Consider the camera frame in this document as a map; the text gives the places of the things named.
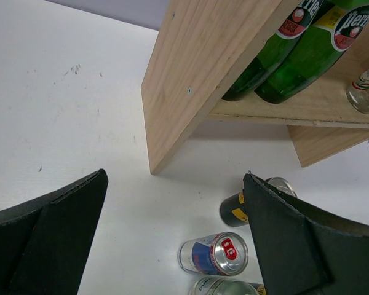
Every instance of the silver can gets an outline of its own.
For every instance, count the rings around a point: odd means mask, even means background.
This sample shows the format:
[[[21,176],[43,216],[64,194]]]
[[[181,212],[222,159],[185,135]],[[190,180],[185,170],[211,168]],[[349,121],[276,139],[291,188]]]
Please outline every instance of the silver can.
[[[238,275],[248,263],[248,249],[234,232],[222,232],[187,241],[180,247],[178,262],[189,273]]]
[[[272,177],[266,180],[267,183],[276,187],[278,190],[285,192],[287,195],[291,195],[298,198],[291,184],[281,177]]]
[[[266,295],[261,284],[247,283],[233,278],[201,278],[191,289],[189,295],[246,294]]]

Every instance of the black can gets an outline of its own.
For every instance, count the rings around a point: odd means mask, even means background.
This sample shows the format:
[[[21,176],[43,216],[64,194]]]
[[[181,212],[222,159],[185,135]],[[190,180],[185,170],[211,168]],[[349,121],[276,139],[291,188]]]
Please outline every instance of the black can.
[[[220,217],[228,226],[239,227],[248,224],[243,192],[239,192],[221,203]]]
[[[297,198],[291,184],[284,178],[272,177],[267,179],[266,182],[278,190]],[[243,192],[239,192],[221,203],[220,217],[225,224],[231,227],[245,226],[248,224]]]

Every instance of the wooden board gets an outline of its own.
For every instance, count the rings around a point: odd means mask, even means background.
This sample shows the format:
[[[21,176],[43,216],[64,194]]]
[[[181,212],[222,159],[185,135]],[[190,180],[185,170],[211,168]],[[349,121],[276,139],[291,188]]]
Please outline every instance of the wooden board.
[[[369,139],[369,130],[288,126],[302,167],[310,166]]]
[[[251,93],[241,101],[219,101],[209,118],[369,129],[369,115],[356,111],[346,98],[349,84],[362,72],[353,51],[348,50],[327,73],[284,103],[267,103]]]
[[[158,173],[298,0],[171,0],[141,86]]]

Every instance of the can lid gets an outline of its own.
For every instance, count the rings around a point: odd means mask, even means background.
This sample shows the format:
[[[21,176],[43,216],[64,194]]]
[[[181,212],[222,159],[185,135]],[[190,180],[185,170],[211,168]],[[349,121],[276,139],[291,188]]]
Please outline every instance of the can lid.
[[[298,198],[291,184],[281,177],[272,177],[266,180],[270,185],[276,187],[278,190],[285,192],[287,195]]]
[[[213,249],[216,266],[228,276],[238,275],[248,263],[248,249],[243,238],[234,232],[223,232]]]

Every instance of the perrier logo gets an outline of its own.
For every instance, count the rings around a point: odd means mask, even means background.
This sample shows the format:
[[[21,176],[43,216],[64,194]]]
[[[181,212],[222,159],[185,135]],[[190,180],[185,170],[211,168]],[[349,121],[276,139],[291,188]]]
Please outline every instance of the perrier logo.
[[[339,19],[333,32],[333,46],[345,51],[369,22],[369,4],[352,9]]]
[[[322,0],[302,0],[286,18],[276,34],[283,39],[298,38],[311,24]]]

